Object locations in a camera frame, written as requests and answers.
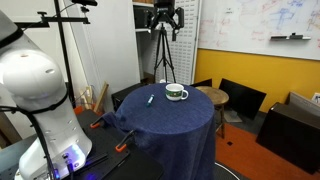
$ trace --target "chair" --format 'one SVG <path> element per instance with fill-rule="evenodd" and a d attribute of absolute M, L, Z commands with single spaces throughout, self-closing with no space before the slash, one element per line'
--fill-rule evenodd
<path fill-rule="evenodd" d="M 220 122 L 218 122 L 218 127 L 216 128 L 216 132 L 221 128 L 222 138 L 225 135 L 225 127 L 224 123 L 226 122 L 224 118 L 224 105 L 229 101 L 229 96 L 227 93 L 222 91 L 221 89 L 209 87 L 209 86 L 197 86 L 196 89 L 205 93 L 212 101 L 214 108 L 217 112 L 220 112 Z"/>

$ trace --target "shelf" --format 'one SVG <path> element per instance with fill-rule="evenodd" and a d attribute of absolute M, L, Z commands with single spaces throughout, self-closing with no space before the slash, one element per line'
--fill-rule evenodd
<path fill-rule="evenodd" d="M 284 40 L 310 40 L 311 37 L 304 36 L 302 38 L 290 38 L 290 36 L 272 36 L 271 41 L 284 41 Z"/>
<path fill-rule="evenodd" d="M 136 29 L 136 32 L 148 32 L 148 28 Z"/>
<path fill-rule="evenodd" d="M 153 4 L 132 2 L 134 6 L 153 7 Z"/>

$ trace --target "navy blue tablecloth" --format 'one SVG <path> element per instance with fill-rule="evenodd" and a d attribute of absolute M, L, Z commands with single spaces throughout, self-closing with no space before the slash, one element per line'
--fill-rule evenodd
<path fill-rule="evenodd" d="M 165 83 L 130 93 L 107 123 L 123 132 L 136 130 L 140 149 L 160 162 L 165 180 L 211 180 L 215 158 L 214 106 L 201 91 L 186 86 L 186 100 L 170 101 Z M 147 102 L 154 94 L 150 107 Z"/>

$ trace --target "orange carpet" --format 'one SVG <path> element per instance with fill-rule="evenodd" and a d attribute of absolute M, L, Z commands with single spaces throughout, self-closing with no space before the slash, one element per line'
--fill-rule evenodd
<path fill-rule="evenodd" d="M 256 143 L 256 135 L 230 124 L 225 128 L 225 139 L 216 136 L 216 160 L 242 175 L 253 180 L 320 180 L 320 173 L 308 174 Z"/>

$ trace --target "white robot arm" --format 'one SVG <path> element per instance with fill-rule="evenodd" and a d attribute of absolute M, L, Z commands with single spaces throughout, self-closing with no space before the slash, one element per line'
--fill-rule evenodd
<path fill-rule="evenodd" d="M 53 179 L 62 179 L 69 174 L 67 164 L 71 164 L 74 171 L 85 165 L 92 142 L 84 134 L 71 102 L 66 98 L 67 90 L 59 66 L 39 50 L 2 11 L 0 83 L 24 112 L 44 109 L 44 112 L 33 114 L 33 117 L 43 134 L 55 169 L 55 173 L 48 171 L 47 166 L 50 165 L 44 158 L 45 151 L 38 134 L 38 138 L 20 158 L 20 177 L 16 176 L 16 179 L 48 179 L 48 174 L 54 174 Z M 54 110 L 46 109 L 55 105 L 59 106 Z"/>

